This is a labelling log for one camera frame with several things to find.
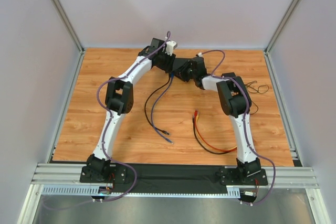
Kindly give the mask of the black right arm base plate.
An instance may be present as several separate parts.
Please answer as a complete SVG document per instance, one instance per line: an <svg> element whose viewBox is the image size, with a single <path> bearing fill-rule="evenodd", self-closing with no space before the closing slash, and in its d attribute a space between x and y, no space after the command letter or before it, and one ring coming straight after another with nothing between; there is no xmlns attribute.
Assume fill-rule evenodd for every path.
<svg viewBox="0 0 336 224"><path fill-rule="evenodd" d="M261 169L258 173L252 174L250 176L245 176L238 167L221 167L216 175L219 177L220 183L222 185L268 185L268 179L265 169Z"/></svg>

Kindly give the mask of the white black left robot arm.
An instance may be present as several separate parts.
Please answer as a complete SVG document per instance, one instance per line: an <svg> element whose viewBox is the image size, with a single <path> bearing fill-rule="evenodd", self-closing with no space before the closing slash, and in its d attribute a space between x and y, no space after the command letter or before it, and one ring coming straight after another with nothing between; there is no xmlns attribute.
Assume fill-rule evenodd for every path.
<svg viewBox="0 0 336 224"><path fill-rule="evenodd" d="M154 66L161 66L167 71L173 59L177 42L152 39L149 46L139 52L135 62L120 76L111 77L97 89L99 105L106 110L106 119L97 147L82 168L82 183L109 182L113 170L110 157L120 126L133 107L133 87Z"/></svg>

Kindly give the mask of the black network switch box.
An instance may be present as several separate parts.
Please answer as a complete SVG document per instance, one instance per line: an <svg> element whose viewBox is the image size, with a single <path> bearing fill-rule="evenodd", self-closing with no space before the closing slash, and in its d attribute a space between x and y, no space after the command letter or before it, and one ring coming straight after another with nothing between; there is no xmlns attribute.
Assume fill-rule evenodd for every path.
<svg viewBox="0 0 336 224"><path fill-rule="evenodd" d="M188 58L175 58L172 66L172 72L174 74L186 73L190 65Z"/></svg>

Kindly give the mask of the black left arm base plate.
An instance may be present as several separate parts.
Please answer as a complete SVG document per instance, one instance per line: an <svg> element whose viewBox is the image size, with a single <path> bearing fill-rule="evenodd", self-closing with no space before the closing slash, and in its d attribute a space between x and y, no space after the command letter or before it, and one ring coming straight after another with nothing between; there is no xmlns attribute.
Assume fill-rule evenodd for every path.
<svg viewBox="0 0 336 224"><path fill-rule="evenodd" d="M79 181L81 183L109 184L116 182L117 184L124 184L127 171L127 168L123 168L120 165L101 167L87 165L82 168Z"/></svg>

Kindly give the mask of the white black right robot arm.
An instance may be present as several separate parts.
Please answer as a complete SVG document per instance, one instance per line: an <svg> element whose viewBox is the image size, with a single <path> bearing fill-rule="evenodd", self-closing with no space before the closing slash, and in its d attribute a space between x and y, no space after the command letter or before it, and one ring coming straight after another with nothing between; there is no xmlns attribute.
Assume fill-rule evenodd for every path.
<svg viewBox="0 0 336 224"><path fill-rule="evenodd" d="M251 136L249 112L251 98L240 76L233 72L224 73L220 77L207 73L204 58L176 58L172 65L172 73L188 82L193 80L202 90L212 90L218 93L223 112L229 116L234 128L237 143L237 165L244 177L251 176L253 168L259 167L257 156L252 153L252 142L247 142Z"/></svg>

